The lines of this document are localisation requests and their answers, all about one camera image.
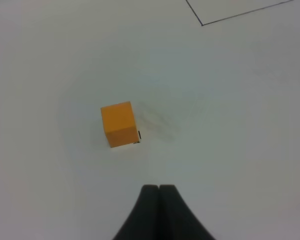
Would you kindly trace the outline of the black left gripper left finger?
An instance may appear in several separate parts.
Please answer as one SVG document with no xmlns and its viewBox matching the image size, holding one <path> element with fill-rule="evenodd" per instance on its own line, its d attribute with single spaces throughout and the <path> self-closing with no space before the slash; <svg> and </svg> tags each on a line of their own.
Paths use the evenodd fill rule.
<svg viewBox="0 0 300 240">
<path fill-rule="evenodd" d="M 154 240 L 157 235 L 159 187 L 143 185 L 137 201 L 115 240 Z"/>
</svg>

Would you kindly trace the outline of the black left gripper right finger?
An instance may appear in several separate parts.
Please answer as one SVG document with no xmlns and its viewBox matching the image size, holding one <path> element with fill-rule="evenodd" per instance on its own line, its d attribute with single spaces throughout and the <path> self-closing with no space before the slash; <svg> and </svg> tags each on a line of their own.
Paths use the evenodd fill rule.
<svg viewBox="0 0 300 240">
<path fill-rule="evenodd" d="M 159 186 L 160 240 L 214 240 L 183 200 L 175 185 Z"/>
</svg>

